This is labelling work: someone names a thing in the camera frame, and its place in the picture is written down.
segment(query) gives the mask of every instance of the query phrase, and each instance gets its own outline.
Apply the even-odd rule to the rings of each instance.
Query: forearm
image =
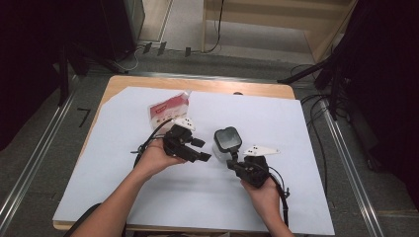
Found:
[[[278,212],[271,213],[269,216],[262,217],[266,227],[273,237],[293,236],[289,228],[284,224]]]
[[[147,179],[131,172],[72,236],[121,236],[132,205]]]

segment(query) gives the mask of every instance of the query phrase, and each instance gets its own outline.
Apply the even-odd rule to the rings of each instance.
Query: cable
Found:
[[[278,175],[278,176],[280,177],[280,179],[281,179],[281,183],[283,184],[283,185],[282,185],[282,187],[283,187],[283,189],[285,189],[285,188],[286,188],[286,186],[285,186],[285,184],[284,184],[284,179],[283,179],[283,177],[280,175],[280,172],[278,172],[276,169],[272,168],[271,166],[269,167],[269,169],[271,169],[271,170],[275,171],[275,173],[277,173],[277,175]]]
[[[307,128],[308,128],[308,132],[310,132],[311,131],[311,125],[317,120],[317,119],[319,119],[319,118],[321,118],[322,116],[323,116],[323,114],[328,110],[329,108],[328,107],[326,107],[326,108],[322,108],[322,109],[320,109],[318,112],[316,112],[313,116],[314,116],[314,118],[313,119],[311,119],[307,124],[306,124],[306,126],[307,126]]]
[[[216,39],[216,44],[213,46],[212,49],[204,51],[203,53],[210,53],[218,46],[219,39],[221,38],[221,33],[220,32],[221,32],[221,19],[222,19],[222,9],[223,9],[223,7],[224,7],[224,0],[221,1],[221,9],[219,11],[218,31],[217,31],[218,38]]]
[[[117,62],[115,62],[114,61],[114,63],[120,68],[120,69],[123,69],[123,70],[125,70],[125,71],[131,71],[131,70],[133,70],[133,69],[135,69],[137,66],[138,66],[138,58],[136,57],[136,53],[139,51],[141,49],[141,47],[138,47],[137,49],[136,49],[136,51],[133,53],[133,56],[135,57],[135,66],[134,67],[132,67],[132,68],[125,68],[125,67],[123,67],[123,66],[121,66],[121,65],[119,65]]]
[[[313,64],[300,64],[300,65],[297,65],[297,66],[295,66],[295,67],[293,67],[291,70],[290,70],[290,75],[291,76],[293,76],[293,71],[294,70],[296,70],[297,68],[299,68],[299,67],[302,67],[302,66],[313,66]]]
[[[316,97],[327,98],[329,96],[330,96],[330,94],[326,94],[326,95],[322,95],[322,94],[310,95],[310,96],[306,96],[306,97],[302,98],[300,100],[300,102],[301,102],[301,105],[304,105],[306,102],[310,101],[313,98],[316,98]]]
[[[161,129],[161,127],[163,127],[169,121],[171,121],[171,119],[167,119],[167,120],[163,121],[160,125],[158,125],[154,129],[154,131],[151,133],[151,135],[148,137],[148,139],[142,145],[138,146],[138,149],[136,150],[136,152],[131,152],[131,153],[138,153],[139,156],[142,155],[142,153],[144,152],[145,148],[147,148],[148,143],[150,143],[150,141],[154,138],[154,135],[157,133],[157,131],[159,131]]]
[[[212,1],[212,9],[213,9],[213,13],[215,14],[215,1]],[[213,28],[215,29],[216,34],[219,36],[219,31],[216,28],[216,19],[213,20]],[[219,51],[216,52],[216,53],[221,52],[221,50],[222,50],[222,45],[220,44],[219,45]]]
[[[272,175],[271,173],[269,173],[269,176],[271,177],[271,179],[274,181],[275,185],[277,186],[278,194],[280,195],[281,202],[283,203],[284,223],[286,224],[286,226],[289,226],[289,220],[288,220],[289,207],[288,207],[288,204],[287,204],[286,194],[285,194],[283,188],[281,188],[281,185],[278,183],[277,178],[275,178],[275,176]]]

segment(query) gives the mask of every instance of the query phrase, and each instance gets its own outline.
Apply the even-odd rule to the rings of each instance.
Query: wrist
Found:
[[[267,227],[283,222],[279,211],[270,211],[261,215],[261,218]]]
[[[146,170],[141,169],[141,167],[136,167],[130,174],[139,185],[144,184],[152,177],[152,174],[149,174]]]

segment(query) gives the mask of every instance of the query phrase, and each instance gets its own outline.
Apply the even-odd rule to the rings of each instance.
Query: black cable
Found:
[[[290,195],[290,189],[287,189],[287,191],[285,192],[285,188],[286,187],[285,187],[285,184],[284,184],[283,177],[280,175],[280,173],[276,169],[274,169],[274,168],[272,168],[270,166],[268,167],[269,169],[274,170],[275,173],[277,173],[278,176],[281,178],[281,182],[283,184],[281,186],[280,183],[278,182],[277,178],[272,173],[270,173],[269,170],[267,171],[261,165],[256,164],[256,163],[253,163],[253,162],[247,162],[247,163],[250,163],[251,165],[258,167],[261,171],[266,172],[267,175],[269,175],[269,177],[272,178],[272,180],[274,181],[274,183],[275,183],[275,185],[277,187],[277,191],[278,191],[278,194],[280,195],[281,202],[283,203],[284,223],[286,224],[286,226],[289,226],[289,221],[288,221],[289,207],[288,207],[288,204],[287,204],[287,197]]]
[[[212,8],[213,8],[213,12],[215,13],[215,11],[214,11],[215,10],[215,1],[212,1]],[[219,35],[219,31],[216,28],[216,19],[213,20],[213,28],[215,29],[216,34]]]
[[[290,84],[292,82],[295,82],[309,74],[312,74],[320,69],[322,69],[323,67],[325,67],[327,64],[329,64],[329,58],[326,58],[325,60],[312,65],[310,67],[308,67],[307,69],[304,69],[300,72],[298,72],[296,75],[293,75],[287,79],[282,79],[282,80],[277,80],[278,83],[282,83],[282,84]]]
[[[338,117],[340,117],[340,118],[346,118],[347,117],[347,115],[348,115],[348,112],[347,112],[347,110],[346,110],[346,103],[344,103],[344,102],[338,102],[337,104],[336,104],[336,111],[335,111],[335,114],[336,114],[336,116],[338,116]],[[340,111],[343,111],[345,114],[344,115],[341,115],[341,114],[339,114],[338,112],[339,112],[339,110]]]
[[[157,131],[159,131],[161,129],[161,127],[163,127],[169,121],[171,121],[171,119],[167,119],[167,120],[163,121],[160,125],[158,125],[154,129],[154,131],[151,133],[151,135],[148,137],[148,139],[142,145],[138,146],[138,149],[137,149],[138,155],[142,155],[145,148],[147,148],[148,143],[150,143],[150,140],[152,140],[154,138],[154,135],[157,133]]]
[[[301,105],[304,105],[306,102],[310,101],[313,98],[316,98],[316,97],[327,98],[329,96],[330,96],[330,94],[326,94],[326,95],[321,95],[321,94],[310,95],[310,96],[306,96],[306,97],[302,98],[300,100],[300,102],[301,102]]]
[[[329,108],[328,107],[326,107],[326,108],[322,108],[322,109],[320,109],[318,112],[316,112],[314,115],[313,115],[313,118],[306,124],[306,126],[307,126],[307,128],[308,128],[308,132],[310,132],[311,131],[311,126],[312,126],[312,124],[316,121],[316,120],[318,120],[318,119],[320,119],[322,116],[323,116],[323,114],[328,110]]]
[[[271,166],[269,167],[269,169],[271,169],[271,170],[275,171],[275,173],[277,173],[277,175],[278,175],[278,176],[280,177],[280,179],[281,179],[281,183],[283,183],[282,187],[283,187],[283,189],[285,189],[285,188],[286,188],[286,186],[285,186],[285,184],[284,184],[284,179],[283,179],[283,177],[280,175],[280,172],[278,172],[276,169],[272,168]]]
[[[295,67],[293,67],[291,70],[290,70],[290,75],[291,76],[293,76],[293,71],[294,70],[296,70],[297,68],[299,68],[299,67],[302,67],[302,66],[314,66],[313,64],[300,64],[300,65],[297,65],[297,66],[295,66]]]
[[[289,220],[288,220],[289,207],[288,207],[288,204],[287,204],[286,194],[284,192],[284,189],[281,188],[281,185],[279,184],[279,182],[275,178],[275,176],[272,175],[271,173],[269,173],[269,176],[271,177],[271,179],[274,181],[275,185],[277,186],[278,194],[280,195],[281,202],[283,203],[284,223],[286,224],[286,226],[289,226]]]
[[[204,53],[210,53],[212,52],[219,43],[219,39],[221,38],[221,19],[222,19],[222,8],[224,7],[224,0],[221,1],[221,9],[219,10],[219,19],[218,19],[218,37],[216,39],[216,44],[213,46],[212,49],[208,50],[208,51],[204,51]]]

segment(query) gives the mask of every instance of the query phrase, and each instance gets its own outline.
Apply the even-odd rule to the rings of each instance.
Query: metal rail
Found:
[[[322,100],[322,109],[327,108],[328,105],[326,103],[327,102]],[[325,113],[325,118],[330,128],[330,132],[332,133],[339,155],[342,158],[343,166],[345,168],[352,190],[354,191],[354,195],[360,207],[361,214],[366,221],[370,236],[383,237],[384,234],[382,232],[381,226],[379,225],[376,211],[373,208],[370,198],[368,197],[364,188],[363,182],[361,181],[361,178],[357,172],[349,149],[346,146],[339,124],[332,118],[332,116],[330,116],[328,112]]]
[[[6,233],[6,230],[9,227],[13,219],[13,216],[18,210],[19,205],[21,204],[26,192],[29,189],[29,186],[31,185],[32,180],[34,179],[35,174],[37,173],[37,170],[41,165],[43,157],[45,156],[49,146],[51,145],[56,135],[56,132],[61,126],[61,123],[64,120],[65,115],[67,114],[68,109],[71,106],[71,103],[74,98],[74,93],[79,83],[78,78],[76,76],[72,78],[72,83],[74,85],[74,89],[72,90],[71,94],[64,102],[64,104],[61,107],[57,108],[57,110],[55,111],[55,114],[53,115],[45,132],[43,133],[40,141],[38,142],[37,147],[32,153],[31,158],[29,159],[27,165],[22,171],[21,176],[19,177],[18,181],[16,182],[15,186],[13,187],[12,191],[9,193],[1,207],[0,236],[4,236],[4,234]]]

